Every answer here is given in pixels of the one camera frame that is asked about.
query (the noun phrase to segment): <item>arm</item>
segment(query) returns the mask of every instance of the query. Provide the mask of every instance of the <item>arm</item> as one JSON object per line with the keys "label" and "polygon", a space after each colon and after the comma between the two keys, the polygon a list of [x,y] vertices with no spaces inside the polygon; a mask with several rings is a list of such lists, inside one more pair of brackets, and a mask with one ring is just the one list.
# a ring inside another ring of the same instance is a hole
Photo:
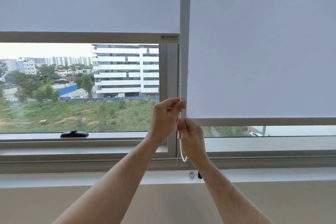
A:
{"label": "arm", "polygon": [[53,224],[121,223],[153,154],[173,131],[176,118],[185,107],[186,101],[179,98],[155,105],[150,129],[143,141]]}
{"label": "arm", "polygon": [[202,175],[225,224],[272,224],[209,160],[202,129],[188,118],[179,119],[176,130],[182,147]]}

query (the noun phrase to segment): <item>hand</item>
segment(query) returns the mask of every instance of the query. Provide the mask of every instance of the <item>hand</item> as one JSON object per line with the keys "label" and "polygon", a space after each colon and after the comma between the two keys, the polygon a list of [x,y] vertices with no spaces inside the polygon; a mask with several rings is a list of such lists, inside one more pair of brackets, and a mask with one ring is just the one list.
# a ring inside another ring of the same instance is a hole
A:
{"label": "hand", "polygon": [[177,121],[176,130],[178,131],[177,138],[182,140],[183,151],[196,168],[200,163],[209,160],[205,150],[203,130],[200,126],[189,118],[185,118]]}
{"label": "hand", "polygon": [[173,132],[177,116],[186,107],[187,101],[184,99],[180,101],[179,98],[169,98],[156,104],[148,134],[161,143]]}

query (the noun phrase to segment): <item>sky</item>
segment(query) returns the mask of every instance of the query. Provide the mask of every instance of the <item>sky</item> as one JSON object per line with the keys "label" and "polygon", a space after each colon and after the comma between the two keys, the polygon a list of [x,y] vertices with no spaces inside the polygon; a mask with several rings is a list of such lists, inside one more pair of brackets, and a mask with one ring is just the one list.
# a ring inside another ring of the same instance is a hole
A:
{"label": "sky", "polygon": [[92,56],[91,44],[0,43],[0,59]]}

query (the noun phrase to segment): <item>blind fabric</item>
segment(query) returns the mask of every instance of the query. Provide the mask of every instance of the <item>blind fabric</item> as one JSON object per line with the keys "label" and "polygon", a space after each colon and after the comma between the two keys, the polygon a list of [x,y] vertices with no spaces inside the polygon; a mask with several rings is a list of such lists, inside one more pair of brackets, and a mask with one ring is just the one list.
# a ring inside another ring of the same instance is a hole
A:
{"label": "blind fabric", "polygon": [[336,116],[336,0],[191,0],[187,116]]}
{"label": "blind fabric", "polygon": [[0,0],[0,31],[178,33],[180,0]]}

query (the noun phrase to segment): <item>white bead chain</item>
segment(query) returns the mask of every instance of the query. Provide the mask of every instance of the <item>white bead chain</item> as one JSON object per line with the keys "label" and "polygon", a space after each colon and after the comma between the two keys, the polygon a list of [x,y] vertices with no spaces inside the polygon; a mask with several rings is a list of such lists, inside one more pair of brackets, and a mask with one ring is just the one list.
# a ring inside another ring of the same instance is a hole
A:
{"label": "white bead chain", "polygon": [[[182,13],[183,13],[183,0],[181,0],[180,4],[180,44],[178,49],[178,87],[179,87],[179,98],[182,100],[182,54],[181,54],[181,43],[182,43]],[[183,158],[182,154],[182,142],[180,140],[180,152],[183,162],[187,161],[187,156]]]}

